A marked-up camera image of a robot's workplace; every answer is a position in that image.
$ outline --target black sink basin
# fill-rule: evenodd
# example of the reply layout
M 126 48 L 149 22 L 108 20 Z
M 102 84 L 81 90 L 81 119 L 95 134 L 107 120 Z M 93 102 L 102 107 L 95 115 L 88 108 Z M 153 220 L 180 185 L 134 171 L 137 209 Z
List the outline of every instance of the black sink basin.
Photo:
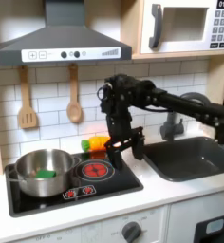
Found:
M 171 181 L 224 173 L 224 146 L 205 137 L 146 145 L 144 159 L 162 178 Z

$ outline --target orange object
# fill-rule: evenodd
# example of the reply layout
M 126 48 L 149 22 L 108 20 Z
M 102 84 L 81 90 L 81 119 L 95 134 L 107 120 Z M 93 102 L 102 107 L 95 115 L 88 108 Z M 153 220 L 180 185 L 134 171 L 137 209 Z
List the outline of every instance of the orange object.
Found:
M 82 148 L 85 152 L 90 151 L 104 151 L 104 145 L 110 140 L 109 137 L 91 137 L 89 140 L 82 140 Z

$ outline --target countertop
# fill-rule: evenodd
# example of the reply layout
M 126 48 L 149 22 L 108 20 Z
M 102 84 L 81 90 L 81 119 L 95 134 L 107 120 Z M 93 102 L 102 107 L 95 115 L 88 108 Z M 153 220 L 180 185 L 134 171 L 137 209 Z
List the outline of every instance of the countertop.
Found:
M 0 176 L 0 242 L 50 233 L 111 216 L 224 191 L 224 174 L 186 182 L 170 182 L 160 178 L 144 160 L 134 159 L 130 150 L 122 155 L 144 189 L 136 193 L 92 201 L 89 202 L 89 207 L 84 203 L 38 215 L 10 217 L 6 178 Z

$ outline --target range hood button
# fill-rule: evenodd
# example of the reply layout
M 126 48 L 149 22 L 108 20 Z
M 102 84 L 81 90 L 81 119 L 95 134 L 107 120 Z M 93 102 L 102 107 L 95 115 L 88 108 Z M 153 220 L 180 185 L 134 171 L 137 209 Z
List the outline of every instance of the range hood button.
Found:
M 80 52 L 79 52 L 79 51 L 75 51 L 75 52 L 74 52 L 74 56 L 75 56 L 76 58 L 79 58 L 79 57 L 80 57 Z
M 63 58 L 66 58 L 67 57 L 67 54 L 66 54 L 66 52 L 62 52 L 62 54 L 61 54 L 61 56 L 63 57 Z

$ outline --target wooden spoon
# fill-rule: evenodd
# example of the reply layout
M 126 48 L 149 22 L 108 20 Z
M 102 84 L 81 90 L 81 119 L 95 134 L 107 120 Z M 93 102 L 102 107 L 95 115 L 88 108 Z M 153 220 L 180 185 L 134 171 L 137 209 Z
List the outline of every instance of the wooden spoon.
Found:
M 79 122 L 83 112 L 78 103 L 78 66 L 73 64 L 70 69 L 70 104 L 67 107 L 67 115 L 72 122 Z
M 35 127 L 37 125 L 37 117 L 30 106 L 28 92 L 28 68 L 26 66 L 21 66 L 19 68 L 19 75 L 21 80 L 23 107 L 19 111 L 18 122 L 21 128 Z

